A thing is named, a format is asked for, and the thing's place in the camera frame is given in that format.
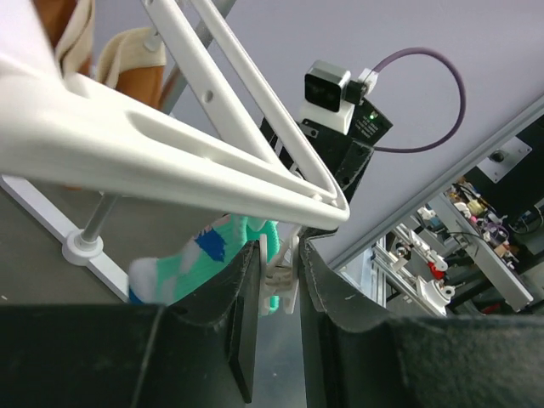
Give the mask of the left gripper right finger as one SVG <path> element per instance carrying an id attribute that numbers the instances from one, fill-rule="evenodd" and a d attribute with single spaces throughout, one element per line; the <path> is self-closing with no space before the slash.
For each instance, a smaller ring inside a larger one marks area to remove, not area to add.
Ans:
<path id="1" fill-rule="evenodd" d="M 310 407 L 540 407 L 540 316 L 400 317 L 298 245 Z"/>

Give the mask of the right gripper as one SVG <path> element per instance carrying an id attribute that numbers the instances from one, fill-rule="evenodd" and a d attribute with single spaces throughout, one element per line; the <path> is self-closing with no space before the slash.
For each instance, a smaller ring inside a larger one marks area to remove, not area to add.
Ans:
<path id="1" fill-rule="evenodd" d="M 350 203 L 374 149 L 366 144 L 352 142 L 349 136 L 310 120 L 299 122 L 298 126 L 337 180 L 347 202 Z M 266 118 L 261 122 L 260 131 L 282 164 L 288 170 L 296 170 L 297 162 L 292 159 Z"/>

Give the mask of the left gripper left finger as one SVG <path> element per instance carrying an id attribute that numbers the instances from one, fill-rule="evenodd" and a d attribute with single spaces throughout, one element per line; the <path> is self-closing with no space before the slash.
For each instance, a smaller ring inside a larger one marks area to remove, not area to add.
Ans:
<path id="1" fill-rule="evenodd" d="M 4 306 L 4 407 L 242 407 L 252 400 L 260 251 L 172 306 Z"/>

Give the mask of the teal sock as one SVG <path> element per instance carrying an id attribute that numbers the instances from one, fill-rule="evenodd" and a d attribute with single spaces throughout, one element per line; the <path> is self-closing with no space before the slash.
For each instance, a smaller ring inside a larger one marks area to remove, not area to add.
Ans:
<path id="1" fill-rule="evenodd" d="M 138 258 L 128 268 L 131 303 L 174 304 L 225 269 L 249 241 L 266 237 L 267 259 L 280 250 L 277 223 L 225 214 L 189 238 L 179 253 Z"/>

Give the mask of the orange brown sock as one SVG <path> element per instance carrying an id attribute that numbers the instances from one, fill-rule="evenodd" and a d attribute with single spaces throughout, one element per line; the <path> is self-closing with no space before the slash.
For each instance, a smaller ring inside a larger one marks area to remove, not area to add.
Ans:
<path id="1" fill-rule="evenodd" d="M 75 10 L 77 2 L 78 1 L 35 1 L 33 3 L 53 51 L 67 26 L 72 12 Z M 78 73 L 94 79 L 96 65 L 92 64 L 92 52 L 78 71 L 72 72 L 71 74 Z M 160 107 L 165 66 L 166 65 L 125 71 L 119 76 L 118 82 L 113 89 L 148 105 L 151 108 L 157 109 Z M 71 75 L 65 75 L 61 68 L 60 72 L 63 76 Z"/>

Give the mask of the white square clip hanger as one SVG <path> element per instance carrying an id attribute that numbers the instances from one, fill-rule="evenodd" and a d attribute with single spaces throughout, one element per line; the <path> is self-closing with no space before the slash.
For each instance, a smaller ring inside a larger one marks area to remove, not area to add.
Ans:
<path id="1" fill-rule="evenodd" d="M 178 66 L 157 111 L 87 76 L 63 76 L 33 3 L 2 2 L 1 177 L 335 229 L 349 204 L 226 23 L 232 2 L 194 6 L 198 26 L 174 1 L 143 2 Z M 168 115 L 185 87 L 215 135 Z M 296 170 L 261 133 L 264 118 Z"/>

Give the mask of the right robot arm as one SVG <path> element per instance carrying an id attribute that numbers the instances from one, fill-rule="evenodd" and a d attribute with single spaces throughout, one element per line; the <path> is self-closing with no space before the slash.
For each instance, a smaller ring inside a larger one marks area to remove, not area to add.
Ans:
<path id="1" fill-rule="evenodd" d="M 374 153 L 374 145 L 393 126 L 372 103 L 354 108 L 348 132 L 340 133 L 322 122 L 302 120 L 298 126 L 351 201 Z"/>

